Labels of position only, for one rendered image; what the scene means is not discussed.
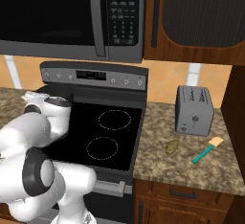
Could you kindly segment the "brown potato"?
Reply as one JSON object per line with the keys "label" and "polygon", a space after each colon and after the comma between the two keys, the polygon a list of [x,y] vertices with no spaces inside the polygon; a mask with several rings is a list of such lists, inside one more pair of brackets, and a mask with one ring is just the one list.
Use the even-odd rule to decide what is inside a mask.
{"label": "brown potato", "polygon": [[168,142],[167,146],[166,146],[166,154],[172,155],[176,151],[178,146],[179,146],[178,140],[172,140],[172,141]]}

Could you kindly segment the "grey toaster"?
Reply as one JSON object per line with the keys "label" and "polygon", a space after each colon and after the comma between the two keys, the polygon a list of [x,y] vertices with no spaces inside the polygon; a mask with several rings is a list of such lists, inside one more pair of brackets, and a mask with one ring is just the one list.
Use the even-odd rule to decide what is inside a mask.
{"label": "grey toaster", "polygon": [[175,100],[175,131],[207,137],[214,110],[207,87],[179,85]]}

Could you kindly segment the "brown drawer front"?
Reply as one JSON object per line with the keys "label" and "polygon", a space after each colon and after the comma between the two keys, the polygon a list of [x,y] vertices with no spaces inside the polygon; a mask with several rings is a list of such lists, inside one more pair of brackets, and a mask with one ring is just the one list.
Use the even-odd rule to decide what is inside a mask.
{"label": "brown drawer front", "polygon": [[[177,192],[183,192],[183,193],[192,193],[194,191],[196,192],[197,198],[189,199],[185,197],[178,197],[178,196],[170,195],[169,190],[171,188],[173,188]],[[171,185],[171,184],[166,184],[166,183],[158,183],[158,182],[152,183],[151,190],[158,197],[177,198],[177,199],[181,199],[185,201],[194,201],[197,203],[202,203],[205,205],[216,205],[221,196],[220,193],[217,193],[215,191],[200,190],[196,188],[183,187],[183,186]]]}

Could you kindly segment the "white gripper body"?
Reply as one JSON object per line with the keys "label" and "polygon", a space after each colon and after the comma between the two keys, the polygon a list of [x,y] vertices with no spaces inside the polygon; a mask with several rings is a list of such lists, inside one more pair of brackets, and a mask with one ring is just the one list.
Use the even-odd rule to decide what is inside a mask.
{"label": "white gripper body", "polygon": [[47,99],[48,97],[49,95],[45,93],[36,93],[36,92],[27,91],[22,96],[22,100],[25,103],[40,103],[40,102],[44,102],[44,100]]}

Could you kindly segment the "brown base cupboard door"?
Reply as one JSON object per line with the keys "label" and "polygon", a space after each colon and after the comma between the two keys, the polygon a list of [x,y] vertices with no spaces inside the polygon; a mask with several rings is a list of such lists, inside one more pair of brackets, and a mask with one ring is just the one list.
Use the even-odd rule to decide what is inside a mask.
{"label": "brown base cupboard door", "polygon": [[140,201],[144,201],[143,224],[223,224],[227,214],[203,206],[135,196],[135,224]]}

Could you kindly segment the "teal handled spatula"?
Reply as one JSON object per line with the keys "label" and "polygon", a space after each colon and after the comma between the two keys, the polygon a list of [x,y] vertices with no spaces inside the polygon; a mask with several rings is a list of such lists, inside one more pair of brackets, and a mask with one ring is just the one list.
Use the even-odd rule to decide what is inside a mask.
{"label": "teal handled spatula", "polygon": [[223,139],[220,137],[214,137],[209,140],[209,146],[203,150],[200,154],[198,154],[195,158],[192,159],[194,164],[198,163],[204,156],[206,156],[211,150],[215,147],[219,146],[223,142]]}

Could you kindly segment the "black steel stove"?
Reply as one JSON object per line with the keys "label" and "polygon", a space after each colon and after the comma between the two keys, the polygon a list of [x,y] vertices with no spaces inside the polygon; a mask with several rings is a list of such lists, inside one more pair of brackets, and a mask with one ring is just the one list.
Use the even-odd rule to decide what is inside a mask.
{"label": "black steel stove", "polygon": [[[55,162],[93,168],[100,181],[124,181],[134,190],[148,70],[96,62],[44,61],[40,73],[45,83],[38,89],[40,93],[72,102],[68,133],[45,146],[43,152]],[[98,224],[133,224],[133,192],[116,197],[92,191],[84,200]]]}

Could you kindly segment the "brown wall cupboard door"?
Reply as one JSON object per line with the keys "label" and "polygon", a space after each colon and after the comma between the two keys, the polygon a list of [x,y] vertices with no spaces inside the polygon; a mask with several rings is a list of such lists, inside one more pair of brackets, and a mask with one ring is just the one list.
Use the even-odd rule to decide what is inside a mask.
{"label": "brown wall cupboard door", "polygon": [[151,47],[154,0],[145,0],[145,58],[245,66],[245,0],[160,0],[157,47]]}

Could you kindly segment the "dark brown tall cupboard panel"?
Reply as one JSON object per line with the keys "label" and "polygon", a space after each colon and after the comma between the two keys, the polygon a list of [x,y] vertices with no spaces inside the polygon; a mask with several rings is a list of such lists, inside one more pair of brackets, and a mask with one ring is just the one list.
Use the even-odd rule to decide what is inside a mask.
{"label": "dark brown tall cupboard panel", "polygon": [[233,66],[221,112],[245,182],[245,66]]}

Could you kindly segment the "black steel microwave oven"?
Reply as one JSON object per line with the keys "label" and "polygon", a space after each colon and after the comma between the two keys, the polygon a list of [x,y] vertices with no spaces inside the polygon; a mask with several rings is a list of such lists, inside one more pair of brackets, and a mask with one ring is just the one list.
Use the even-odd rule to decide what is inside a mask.
{"label": "black steel microwave oven", "polygon": [[145,0],[100,0],[105,57],[90,0],[0,0],[0,54],[140,63]]}

